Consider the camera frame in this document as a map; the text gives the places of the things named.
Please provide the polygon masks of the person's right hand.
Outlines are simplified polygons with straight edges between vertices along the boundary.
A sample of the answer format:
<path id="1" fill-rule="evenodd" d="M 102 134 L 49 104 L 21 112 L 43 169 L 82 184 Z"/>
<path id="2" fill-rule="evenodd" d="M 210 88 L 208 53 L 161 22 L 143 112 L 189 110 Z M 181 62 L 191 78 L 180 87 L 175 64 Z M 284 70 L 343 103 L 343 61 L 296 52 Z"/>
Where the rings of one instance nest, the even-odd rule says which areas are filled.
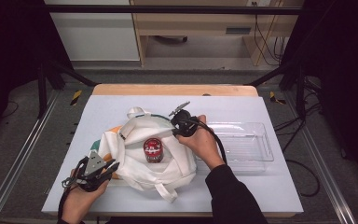
<path id="1" fill-rule="evenodd" d="M 195 133 L 189 137 L 177 134 L 178 141 L 189 147 L 194 154 L 201 158 L 210 170 L 224 164 L 217 149 L 217 143 L 213 135 L 205 128 L 199 126 Z"/>

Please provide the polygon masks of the aluminium floor rail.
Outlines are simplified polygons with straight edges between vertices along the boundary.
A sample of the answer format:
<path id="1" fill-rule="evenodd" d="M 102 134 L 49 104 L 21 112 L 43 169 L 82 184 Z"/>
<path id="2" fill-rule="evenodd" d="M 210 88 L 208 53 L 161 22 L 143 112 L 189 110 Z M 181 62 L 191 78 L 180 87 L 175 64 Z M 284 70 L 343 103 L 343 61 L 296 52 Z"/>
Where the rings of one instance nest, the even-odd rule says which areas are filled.
<path id="1" fill-rule="evenodd" d="M 307 150 L 313 164 L 311 173 L 314 178 L 318 180 L 318 186 L 324 189 L 337 215 L 339 223 L 356 224 L 355 218 L 337 184 L 336 179 L 333 177 L 333 174 L 328 168 L 322 154 L 319 151 L 319 148 L 311 136 L 309 128 L 307 127 L 307 117 L 311 116 L 314 112 L 319 111 L 321 109 L 321 105 L 316 103 L 306 107 L 305 115 L 302 119 L 296 111 L 294 95 L 291 92 L 286 92 L 284 97 L 293 113 L 293 121 L 298 125 L 296 131 L 293 133 L 292 139 L 294 139 L 298 134 L 301 136 L 303 146 Z"/>
<path id="2" fill-rule="evenodd" d="M 16 182 L 18 181 L 23 167 L 25 166 L 26 162 L 28 161 L 28 158 L 32 154 L 34 146 L 37 143 L 40 134 L 43 132 L 60 94 L 61 93 L 59 91 L 51 92 L 51 95 L 48 99 L 46 111 L 42 114 L 40 118 L 36 120 L 33 129 L 27 136 L 26 141 L 22 145 L 21 150 L 16 157 L 16 160 L 14 160 L 14 162 L 12 163 L 4 181 L 2 182 L 0 186 L 0 213 L 5 203 L 7 202 L 8 196 L 10 195 Z"/>

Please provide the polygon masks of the person's left hand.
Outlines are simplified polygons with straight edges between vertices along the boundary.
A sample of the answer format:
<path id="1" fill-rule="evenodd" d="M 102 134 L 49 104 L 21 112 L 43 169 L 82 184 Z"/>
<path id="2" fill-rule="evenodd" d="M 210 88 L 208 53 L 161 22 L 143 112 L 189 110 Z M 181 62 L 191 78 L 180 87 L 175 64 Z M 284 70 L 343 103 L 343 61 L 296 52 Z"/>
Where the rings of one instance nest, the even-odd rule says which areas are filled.
<path id="1" fill-rule="evenodd" d="M 68 222 L 82 221 L 94 202 L 105 193 L 108 183 L 109 181 L 105 181 L 93 192 L 73 188 L 63 204 L 62 217 L 60 219 Z"/>

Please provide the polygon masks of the clear plastic tray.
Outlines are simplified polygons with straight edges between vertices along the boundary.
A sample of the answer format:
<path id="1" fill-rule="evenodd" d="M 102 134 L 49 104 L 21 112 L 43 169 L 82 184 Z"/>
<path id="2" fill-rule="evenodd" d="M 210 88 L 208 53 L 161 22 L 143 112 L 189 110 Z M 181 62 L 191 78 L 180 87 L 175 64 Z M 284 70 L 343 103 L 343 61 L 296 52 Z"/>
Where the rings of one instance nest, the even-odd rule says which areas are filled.
<path id="1" fill-rule="evenodd" d="M 268 134 L 260 122 L 209 122 L 236 175 L 263 173 L 274 161 Z"/>

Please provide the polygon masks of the white table mat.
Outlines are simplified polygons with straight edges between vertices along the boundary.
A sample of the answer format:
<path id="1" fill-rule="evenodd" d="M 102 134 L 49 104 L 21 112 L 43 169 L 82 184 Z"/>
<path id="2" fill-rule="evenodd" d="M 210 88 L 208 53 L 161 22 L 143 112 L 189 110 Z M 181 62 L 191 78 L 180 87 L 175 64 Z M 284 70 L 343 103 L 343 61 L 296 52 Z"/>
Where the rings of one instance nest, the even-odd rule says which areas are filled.
<path id="1" fill-rule="evenodd" d="M 91 205 L 106 216 L 254 216 L 303 208 L 265 103 L 252 96 L 93 95 L 42 208 L 81 156 L 115 159 Z"/>

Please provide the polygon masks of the black metal stand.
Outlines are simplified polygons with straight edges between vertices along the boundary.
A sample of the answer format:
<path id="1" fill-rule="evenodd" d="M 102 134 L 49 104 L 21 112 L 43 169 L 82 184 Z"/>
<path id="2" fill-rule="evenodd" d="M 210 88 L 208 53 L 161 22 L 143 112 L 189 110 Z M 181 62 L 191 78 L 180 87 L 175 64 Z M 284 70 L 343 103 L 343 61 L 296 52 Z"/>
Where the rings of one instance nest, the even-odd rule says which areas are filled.
<path id="1" fill-rule="evenodd" d="M 37 117 L 39 119 L 42 118 L 48 110 L 47 82 L 51 84 L 54 90 L 62 90 L 65 87 L 62 74 L 66 74 L 89 87 L 98 85 L 97 82 L 78 74 L 73 68 L 69 68 L 52 60 L 43 61 L 37 69 L 39 96 L 39 113 Z"/>
<path id="2" fill-rule="evenodd" d="M 293 86 L 296 86 L 296 113 L 304 120 L 306 117 L 306 109 L 304 103 L 305 90 L 305 73 L 304 69 L 299 63 L 286 63 L 278 66 L 276 69 L 268 72 L 266 75 L 252 81 L 249 86 L 258 87 L 262 83 L 282 75 L 282 80 L 279 87 L 282 91 L 288 91 Z"/>

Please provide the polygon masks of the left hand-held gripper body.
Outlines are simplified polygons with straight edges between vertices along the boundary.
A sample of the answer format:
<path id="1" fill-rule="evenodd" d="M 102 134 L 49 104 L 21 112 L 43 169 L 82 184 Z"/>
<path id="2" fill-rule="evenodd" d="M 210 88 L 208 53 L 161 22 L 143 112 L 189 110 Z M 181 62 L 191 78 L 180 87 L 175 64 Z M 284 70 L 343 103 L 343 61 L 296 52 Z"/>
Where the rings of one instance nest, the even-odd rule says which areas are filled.
<path id="1" fill-rule="evenodd" d="M 107 161 L 99 156 L 96 151 L 91 151 L 88 156 L 79 161 L 75 170 L 69 177 L 62 181 L 62 187 L 71 188 L 77 184 L 87 192 L 93 192 L 101 186 L 100 175 L 105 171 Z"/>

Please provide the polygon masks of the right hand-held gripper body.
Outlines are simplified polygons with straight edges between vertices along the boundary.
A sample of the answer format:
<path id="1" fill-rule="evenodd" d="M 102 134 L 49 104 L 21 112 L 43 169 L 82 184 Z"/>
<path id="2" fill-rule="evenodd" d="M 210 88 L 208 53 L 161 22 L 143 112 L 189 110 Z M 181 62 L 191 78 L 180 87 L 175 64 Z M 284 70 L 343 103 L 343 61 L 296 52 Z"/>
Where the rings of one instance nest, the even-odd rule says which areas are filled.
<path id="1" fill-rule="evenodd" d="M 182 136 L 192 136 L 199 125 L 199 120 L 195 116 L 191 116 L 185 107 L 189 105 L 189 102 L 185 102 L 177 106 L 171 113 L 171 124 L 174 129 L 179 130 Z"/>

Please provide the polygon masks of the wooden desk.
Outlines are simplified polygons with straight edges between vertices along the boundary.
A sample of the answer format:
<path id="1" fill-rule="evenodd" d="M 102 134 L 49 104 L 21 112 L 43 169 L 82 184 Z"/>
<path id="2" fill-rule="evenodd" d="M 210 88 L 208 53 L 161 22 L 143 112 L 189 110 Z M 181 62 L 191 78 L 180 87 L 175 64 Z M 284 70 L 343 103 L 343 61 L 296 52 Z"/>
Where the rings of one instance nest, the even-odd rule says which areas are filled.
<path id="1" fill-rule="evenodd" d="M 214 6 L 214 7 L 302 7 L 305 0 L 130 0 L 133 6 Z M 228 27 L 251 27 L 243 38 L 254 65 L 268 55 L 272 37 L 288 37 L 296 15 L 161 14 L 135 13 L 136 34 L 149 36 L 227 35 Z"/>

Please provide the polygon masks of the yellow black tape strip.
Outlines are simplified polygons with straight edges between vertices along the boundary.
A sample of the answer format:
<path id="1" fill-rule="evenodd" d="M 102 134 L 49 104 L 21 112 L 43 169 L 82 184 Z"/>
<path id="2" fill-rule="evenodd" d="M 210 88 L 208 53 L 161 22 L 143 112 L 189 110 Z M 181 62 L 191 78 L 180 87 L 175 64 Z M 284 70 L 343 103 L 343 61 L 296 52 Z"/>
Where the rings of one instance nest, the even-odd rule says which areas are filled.
<path id="1" fill-rule="evenodd" d="M 72 98 L 72 101 L 71 101 L 70 105 L 76 105 L 76 103 L 77 103 L 77 101 L 78 101 L 78 99 L 79 99 L 81 93 L 82 93 L 81 90 L 76 91 L 76 92 L 74 93 L 74 96 L 73 96 L 73 98 Z"/>
<path id="2" fill-rule="evenodd" d="M 275 93 L 273 91 L 269 92 L 269 99 L 270 99 L 270 101 L 272 103 L 276 103 L 276 104 L 279 104 L 279 105 L 286 105 L 286 101 L 277 99 L 276 96 L 275 96 Z"/>

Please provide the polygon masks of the white cabinet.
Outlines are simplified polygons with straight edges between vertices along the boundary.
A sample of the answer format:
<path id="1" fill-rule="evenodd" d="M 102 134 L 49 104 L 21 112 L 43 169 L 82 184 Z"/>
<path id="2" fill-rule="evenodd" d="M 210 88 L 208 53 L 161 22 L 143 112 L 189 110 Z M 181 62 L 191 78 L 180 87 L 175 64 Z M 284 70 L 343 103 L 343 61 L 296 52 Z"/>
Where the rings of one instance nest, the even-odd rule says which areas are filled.
<path id="1" fill-rule="evenodd" d="M 130 13 L 51 13 L 71 61 L 139 61 Z"/>

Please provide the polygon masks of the grey desk label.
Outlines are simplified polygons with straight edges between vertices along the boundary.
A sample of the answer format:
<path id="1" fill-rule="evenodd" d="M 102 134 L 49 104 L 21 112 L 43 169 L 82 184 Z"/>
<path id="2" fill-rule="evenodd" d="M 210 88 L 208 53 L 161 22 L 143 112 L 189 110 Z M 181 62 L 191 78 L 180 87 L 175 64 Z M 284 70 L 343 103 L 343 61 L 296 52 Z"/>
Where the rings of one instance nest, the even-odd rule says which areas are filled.
<path id="1" fill-rule="evenodd" d="M 252 31 L 251 27 L 228 27 L 226 29 L 227 35 L 248 35 Z"/>

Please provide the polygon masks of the black horizontal frame bar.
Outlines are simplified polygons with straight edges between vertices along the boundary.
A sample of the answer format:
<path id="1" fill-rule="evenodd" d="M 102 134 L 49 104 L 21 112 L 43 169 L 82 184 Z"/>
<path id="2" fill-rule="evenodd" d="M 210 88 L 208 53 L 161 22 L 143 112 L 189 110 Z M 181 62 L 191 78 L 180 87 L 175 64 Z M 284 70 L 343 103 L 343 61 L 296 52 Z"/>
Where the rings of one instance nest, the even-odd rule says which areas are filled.
<path id="1" fill-rule="evenodd" d="M 56 13 L 161 13 L 161 14 L 246 14 L 299 15 L 301 7 L 208 7 L 208 6 L 103 6 L 103 5 L 45 5 Z"/>

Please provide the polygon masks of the red can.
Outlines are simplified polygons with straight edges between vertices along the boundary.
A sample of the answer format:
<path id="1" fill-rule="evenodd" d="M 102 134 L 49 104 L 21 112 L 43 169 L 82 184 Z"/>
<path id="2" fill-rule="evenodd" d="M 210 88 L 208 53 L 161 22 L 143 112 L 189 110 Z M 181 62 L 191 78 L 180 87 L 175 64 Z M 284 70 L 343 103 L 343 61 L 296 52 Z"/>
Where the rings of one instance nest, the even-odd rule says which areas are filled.
<path id="1" fill-rule="evenodd" d="M 143 145 L 145 158 L 148 162 L 161 162 L 164 153 L 162 142 L 158 138 L 146 139 Z"/>

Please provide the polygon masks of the white patterned tote bag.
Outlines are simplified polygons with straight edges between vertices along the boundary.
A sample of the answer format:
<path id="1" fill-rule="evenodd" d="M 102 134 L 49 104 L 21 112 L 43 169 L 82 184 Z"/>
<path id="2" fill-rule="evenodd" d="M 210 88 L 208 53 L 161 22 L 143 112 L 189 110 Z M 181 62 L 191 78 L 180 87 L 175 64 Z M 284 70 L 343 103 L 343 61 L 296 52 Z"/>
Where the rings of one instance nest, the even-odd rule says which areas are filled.
<path id="1" fill-rule="evenodd" d="M 132 108 L 129 120 L 102 134 L 91 149 L 105 161 L 115 159 L 119 166 L 115 175 L 127 185 L 141 191 L 155 190 L 166 201 L 177 198 L 176 189 L 189 184 L 197 171 L 191 149 L 180 144 L 172 135 L 173 126 L 168 118 Z M 144 142 L 158 138 L 163 145 L 161 162 L 148 162 L 144 154 Z"/>

